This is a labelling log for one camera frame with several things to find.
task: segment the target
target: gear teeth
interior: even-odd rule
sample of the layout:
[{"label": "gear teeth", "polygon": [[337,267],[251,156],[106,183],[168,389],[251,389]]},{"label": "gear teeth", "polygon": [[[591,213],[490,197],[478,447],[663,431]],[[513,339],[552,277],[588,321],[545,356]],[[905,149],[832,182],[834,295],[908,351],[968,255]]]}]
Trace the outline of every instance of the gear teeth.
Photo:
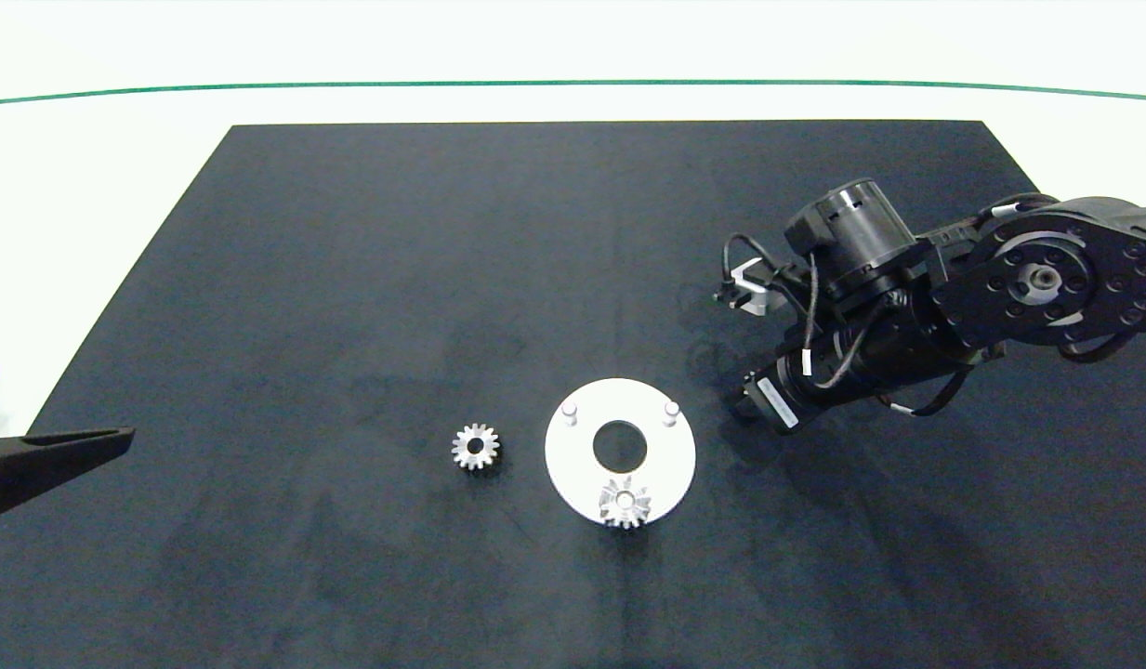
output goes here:
[{"label": "gear teeth", "polygon": [[[462,470],[486,470],[487,466],[492,466],[495,463],[495,458],[500,454],[500,443],[497,443],[497,435],[494,433],[494,428],[486,423],[471,423],[462,427],[461,432],[457,432],[456,440],[453,440],[453,449],[450,454],[454,454],[453,461],[461,466]],[[470,452],[470,442],[472,440],[482,441],[482,449],[478,452]]]}]

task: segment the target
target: black bracket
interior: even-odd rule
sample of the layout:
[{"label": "black bracket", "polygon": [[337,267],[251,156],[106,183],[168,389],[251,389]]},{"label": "black bracket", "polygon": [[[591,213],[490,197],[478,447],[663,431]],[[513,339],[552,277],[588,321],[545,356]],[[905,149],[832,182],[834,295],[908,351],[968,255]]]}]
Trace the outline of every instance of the black bracket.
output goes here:
[{"label": "black bracket", "polygon": [[113,461],[134,438],[134,427],[0,438],[0,513]]}]

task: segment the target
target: white wall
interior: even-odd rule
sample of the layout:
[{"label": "white wall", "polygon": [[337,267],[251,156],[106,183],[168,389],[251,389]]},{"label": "white wall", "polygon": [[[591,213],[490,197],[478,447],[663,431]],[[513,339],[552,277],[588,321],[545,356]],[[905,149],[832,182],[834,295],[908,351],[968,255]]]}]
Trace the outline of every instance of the white wall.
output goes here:
[{"label": "white wall", "polygon": [[[0,2],[0,99],[243,81],[833,79],[1146,94],[1146,2]],[[1146,101],[854,86],[308,88],[0,105],[0,435],[23,433],[236,124],[981,119],[1146,204]]]}]

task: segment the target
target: gear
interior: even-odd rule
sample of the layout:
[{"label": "gear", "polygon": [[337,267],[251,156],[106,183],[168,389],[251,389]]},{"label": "gear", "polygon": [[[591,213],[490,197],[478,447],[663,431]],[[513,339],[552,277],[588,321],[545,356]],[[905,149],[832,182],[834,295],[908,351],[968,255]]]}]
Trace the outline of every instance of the gear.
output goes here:
[{"label": "gear", "polygon": [[482,470],[497,458],[497,435],[486,424],[466,425],[453,440],[453,462],[466,470]]},{"label": "gear", "polygon": [[610,483],[602,487],[602,496],[597,503],[602,507],[602,521],[611,528],[637,528],[646,522],[647,514],[651,513],[651,496],[646,488],[635,490],[629,475],[621,486],[610,479]]}]

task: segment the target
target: center hole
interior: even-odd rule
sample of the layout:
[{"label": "center hole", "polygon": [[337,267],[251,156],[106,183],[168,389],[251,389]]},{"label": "center hole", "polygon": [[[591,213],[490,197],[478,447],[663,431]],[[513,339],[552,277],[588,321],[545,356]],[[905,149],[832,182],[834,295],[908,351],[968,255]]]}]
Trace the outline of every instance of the center hole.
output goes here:
[{"label": "center hole", "polygon": [[646,459],[646,440],[637,427],[615,420],[597,430],[597,434],[592,438],[592,454],[606,470],[625,474],[643,465],[643,461]]},{"label": "center hole", "polygon": [[1045,291],[1046,289],[1052,288],[1052,285],[1055,285],[1055,270],[1041,269],[1035,273],[1035,281],[1031,281],[1031,283],[1034,283],[1036,288],[1041,289],[1041,291]]}]

